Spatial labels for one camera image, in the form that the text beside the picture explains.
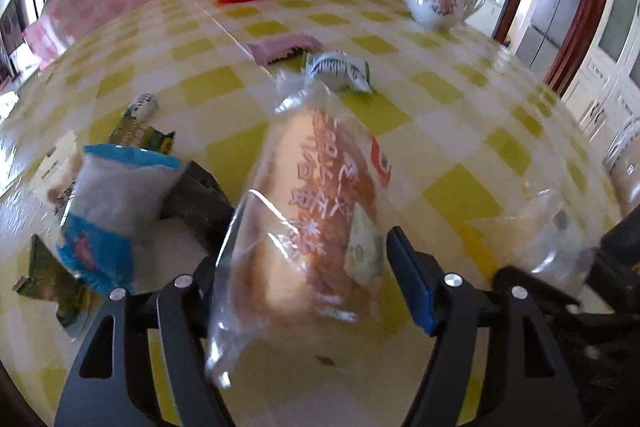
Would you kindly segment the white biscuit packet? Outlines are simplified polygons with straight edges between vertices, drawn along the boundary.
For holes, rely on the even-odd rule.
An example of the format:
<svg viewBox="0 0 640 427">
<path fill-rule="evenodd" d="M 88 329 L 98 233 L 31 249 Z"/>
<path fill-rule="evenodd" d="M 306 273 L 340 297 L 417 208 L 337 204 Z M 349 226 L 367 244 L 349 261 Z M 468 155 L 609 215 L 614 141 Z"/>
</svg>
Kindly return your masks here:
<svg viewBox="0 0 640 427">
<path fill-rule="evenodd" d="M 76 133 L 67 131 L 40 162 L 30 181 L 30 191 L 39 202 L 60 215 L 72 194 L 83 162 Z"/>
</svg>

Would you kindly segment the yellow checkered tablecloth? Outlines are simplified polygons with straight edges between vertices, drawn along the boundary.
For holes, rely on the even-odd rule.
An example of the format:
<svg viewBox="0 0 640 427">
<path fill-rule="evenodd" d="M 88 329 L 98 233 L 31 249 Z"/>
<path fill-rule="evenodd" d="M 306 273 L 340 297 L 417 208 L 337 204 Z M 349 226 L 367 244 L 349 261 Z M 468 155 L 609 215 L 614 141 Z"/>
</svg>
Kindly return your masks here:
<svg viewBox="0 0 640 427">
<path fill-rule="evenodd" d="M 213 173 L 238 200 L 278 103 L 269 72 L 245 43 L 303 32 L 364 58 L 374 95 L 345 106 L 392 164 L 388 193 L 416 247 L 475 285 L 498 267 L 471 228 L 518 208 L 528 188 L 552 188 L 582 228 L 600 235 L 620 210 L 600 155 L 558 97 L 470 26 L 421 28 L 401 0 L 156 0 L 76 43 L 32 78 L 1 126 L 1 360 L 44 421 L 52 421 L 78 343 L 47 301 L 17 295 L 33 235 L 56 220 L 30 191 L 66 132 L 104 141 L 132 99 L 153 93 L 155 128 L 176 155 Z"/>
</svg>

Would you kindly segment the blue white snack packet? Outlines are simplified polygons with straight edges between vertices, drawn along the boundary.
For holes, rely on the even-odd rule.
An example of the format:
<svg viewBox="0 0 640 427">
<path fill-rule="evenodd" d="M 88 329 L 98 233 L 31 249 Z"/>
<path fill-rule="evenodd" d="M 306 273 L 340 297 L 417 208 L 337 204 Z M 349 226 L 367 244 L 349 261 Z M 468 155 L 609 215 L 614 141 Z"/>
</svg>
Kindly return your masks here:
<svg viewBox="0 0 640 427">
<path fill-rule="evenodd" d="M 101 295 L 117 287 L 131 291 L 134 243 L 157 220 L 180 174 L 174 156 L 110 143 L 85 146 L 56 246 L 65 268 Z"/>
</svg>

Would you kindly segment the bread loaf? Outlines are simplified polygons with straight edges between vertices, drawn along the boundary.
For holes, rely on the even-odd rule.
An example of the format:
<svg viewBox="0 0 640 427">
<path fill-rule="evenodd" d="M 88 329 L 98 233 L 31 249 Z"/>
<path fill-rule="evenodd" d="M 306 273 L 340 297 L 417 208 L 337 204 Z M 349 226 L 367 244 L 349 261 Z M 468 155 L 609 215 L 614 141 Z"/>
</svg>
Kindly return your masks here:
<svg viewBox="0 0 640 427">
<path fill-rule="evenodd" d="M 254 341 L 351 369 L 384 337 L 390 163 L 325 83 L 278 72 L 278 103 L 216 261 L 205 370 L 228 387 Z"/>
</svg>

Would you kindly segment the black snack packet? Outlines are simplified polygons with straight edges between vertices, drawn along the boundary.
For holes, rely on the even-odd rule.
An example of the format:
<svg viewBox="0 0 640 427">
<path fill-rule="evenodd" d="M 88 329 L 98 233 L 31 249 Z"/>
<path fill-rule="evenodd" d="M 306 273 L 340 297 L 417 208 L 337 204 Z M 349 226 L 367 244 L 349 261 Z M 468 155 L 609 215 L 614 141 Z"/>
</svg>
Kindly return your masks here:
<svg viewBox="0 0 640 427">
<path fill-rule="evenodd" d="M 219 254 L 234 208 L 215 177 L 191 160 L 160 208 L 160 220 L 178 219 L 212 256 Z"/>
</svg>

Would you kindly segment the dark green yellow packet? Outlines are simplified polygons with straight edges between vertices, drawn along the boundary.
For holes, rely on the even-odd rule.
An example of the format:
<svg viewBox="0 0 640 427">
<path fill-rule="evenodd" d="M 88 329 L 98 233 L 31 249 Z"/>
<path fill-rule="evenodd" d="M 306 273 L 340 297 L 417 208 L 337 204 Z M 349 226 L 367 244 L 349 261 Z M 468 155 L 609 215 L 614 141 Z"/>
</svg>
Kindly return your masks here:
<svg viewBox="0 0 640 427">
<path fill-rule="evenodd" d="M 174 146 L 175 132 L 163 133 L 151 126 L 145 126 L 137 119 L 122 116 L 107 142 L 120 146 L 142 148 L 169 155 Z"/>
</svg>

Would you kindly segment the wall television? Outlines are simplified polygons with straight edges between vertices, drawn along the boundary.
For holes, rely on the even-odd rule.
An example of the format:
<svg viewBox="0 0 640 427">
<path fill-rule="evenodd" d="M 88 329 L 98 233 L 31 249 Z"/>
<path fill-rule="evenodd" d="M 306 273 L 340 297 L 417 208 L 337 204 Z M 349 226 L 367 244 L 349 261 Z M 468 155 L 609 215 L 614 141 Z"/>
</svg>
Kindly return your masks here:
<svg viewBox="0 0 640 427">
<path fill-rule="evenodd" d="M 23 17 L 17 0 L 10 0 L 1 14 L 1 40 L 6 54 L 13 54 L 24 42 Z"/>
</svg>

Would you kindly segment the pink snack packet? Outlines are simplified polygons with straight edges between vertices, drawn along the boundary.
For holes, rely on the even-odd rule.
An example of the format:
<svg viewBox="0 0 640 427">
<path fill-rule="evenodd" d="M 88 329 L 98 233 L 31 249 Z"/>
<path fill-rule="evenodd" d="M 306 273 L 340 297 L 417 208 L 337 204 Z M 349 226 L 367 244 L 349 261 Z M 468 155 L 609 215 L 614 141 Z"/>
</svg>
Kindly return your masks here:
<svg viewBox="0 0 640 427">
<path fill-rule="evenodd" d="M 322 49 L 322 43 L 306 34 L 286 34 L 263 38 L 245 45 L 259 66 L 287 60 L 290 57 Z"/>
</svg>

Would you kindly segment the green white snack packet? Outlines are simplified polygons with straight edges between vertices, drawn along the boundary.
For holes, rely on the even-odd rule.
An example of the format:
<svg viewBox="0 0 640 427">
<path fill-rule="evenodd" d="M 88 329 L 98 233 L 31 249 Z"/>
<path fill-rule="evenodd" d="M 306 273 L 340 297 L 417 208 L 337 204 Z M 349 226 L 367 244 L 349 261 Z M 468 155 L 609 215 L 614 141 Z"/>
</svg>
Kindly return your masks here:
<svg viewBox="0 0 640 427">
<path fill-rule="evenodd" d="M 306 86 L 321 82 L 332 91 L 374 92 L 369 63 L 342 51 L 306 53 L 302 75 Z"/>
</svg>

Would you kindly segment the green garlic pea packet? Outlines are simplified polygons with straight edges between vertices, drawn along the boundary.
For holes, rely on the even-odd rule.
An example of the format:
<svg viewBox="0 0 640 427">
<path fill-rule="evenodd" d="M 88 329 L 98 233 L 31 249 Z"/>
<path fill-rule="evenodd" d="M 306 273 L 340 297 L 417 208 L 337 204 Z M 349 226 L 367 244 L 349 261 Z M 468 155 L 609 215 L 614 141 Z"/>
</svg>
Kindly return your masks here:
<svg viewBox="0 0 640 427">
<path fill-rule="evenodd" d="M 37 234 L 30 236 L 28 253 L 28 273 L 15 282 L 12 291 L 22 297 L 55 303 L 58 324 L 67 329 L 86 309 L 86 285 L 61 265 Z"/>
</svg>

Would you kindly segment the small blue white candy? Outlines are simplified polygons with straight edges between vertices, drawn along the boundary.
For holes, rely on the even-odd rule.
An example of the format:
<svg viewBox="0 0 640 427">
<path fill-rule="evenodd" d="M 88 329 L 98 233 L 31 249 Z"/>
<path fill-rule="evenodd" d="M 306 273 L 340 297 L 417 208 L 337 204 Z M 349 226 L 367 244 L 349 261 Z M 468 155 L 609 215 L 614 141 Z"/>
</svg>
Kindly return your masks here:
<svg viewBox="0 0 640 427">
<path fill-rule="evenodd" d="M 127 107 L 124 116 L 142 122 L 148 120 L 157 109 L 158 103 L 153 93 L 140 93 Z"/>
</svg>

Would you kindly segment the clear wrapped pastry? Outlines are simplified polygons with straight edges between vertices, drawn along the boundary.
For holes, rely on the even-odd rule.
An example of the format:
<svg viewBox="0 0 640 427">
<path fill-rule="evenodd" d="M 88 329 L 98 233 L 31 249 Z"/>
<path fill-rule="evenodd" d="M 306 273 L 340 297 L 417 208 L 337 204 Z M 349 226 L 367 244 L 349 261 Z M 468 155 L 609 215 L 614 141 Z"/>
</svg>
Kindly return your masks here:
<svg viewBox="0 0 640 427">
<path fill-rule="evenodd" d="M 474 219 L 469 227 L 497 269 L 519 269 L 573 297 L 596 257 L 594 238 L 551 188 L 528 195 L 510 215 Z"/>
</svg>

